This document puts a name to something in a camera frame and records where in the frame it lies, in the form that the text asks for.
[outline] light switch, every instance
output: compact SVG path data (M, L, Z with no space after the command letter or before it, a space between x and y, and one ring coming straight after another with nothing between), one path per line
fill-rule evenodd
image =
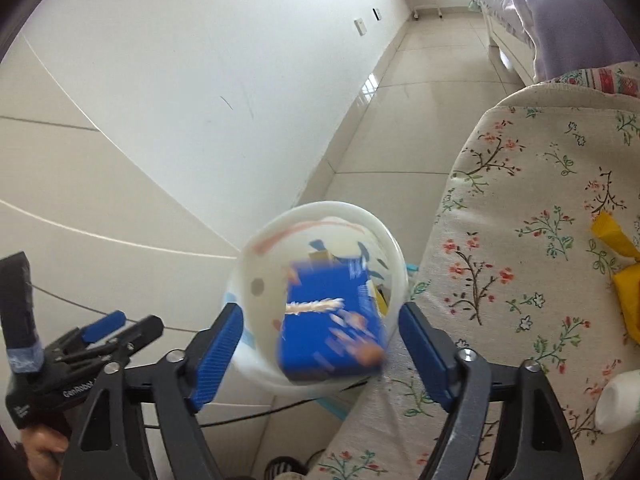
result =
M356 24L356 28L358 29L360 35L364 36L367 33L367 27L365 27L364 25L364 20L362 18L358 18L354 21L354 23Z

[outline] blue box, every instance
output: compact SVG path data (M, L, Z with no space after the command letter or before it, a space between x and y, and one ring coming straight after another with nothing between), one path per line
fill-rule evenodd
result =
M383 325L360 258L294 266L278 362L292 381L361 376L380 369Z

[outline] yellow cloth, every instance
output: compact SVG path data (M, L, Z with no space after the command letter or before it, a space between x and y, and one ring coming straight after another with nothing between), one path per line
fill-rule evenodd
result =
M631 338L640 343L640 251L606 211L601 211L593 221L591 231L621 256L636 260L633 265L614 274L613 283L618 292L626 331Z

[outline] purple blanket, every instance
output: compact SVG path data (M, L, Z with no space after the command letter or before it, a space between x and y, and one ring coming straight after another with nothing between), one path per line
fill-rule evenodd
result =
M527 33L536 46L536 74L543 72L544 79L581 68L640 60L602 0L526 1L533 18L533 30Z

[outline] ironing board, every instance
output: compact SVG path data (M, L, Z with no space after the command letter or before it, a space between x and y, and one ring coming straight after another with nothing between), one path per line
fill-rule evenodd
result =
M632 261L590 232L606 210L640 246L639 80L633 63L580 70L489 110L449 175L411 293L460 348L543 365L586 480L608 478L639 431L594 426L602 388L640 368L640 348L611 284ZM492 404L473 480L486 475L498 416ZM382 375L308 477L418 478L445 419L396 333Z

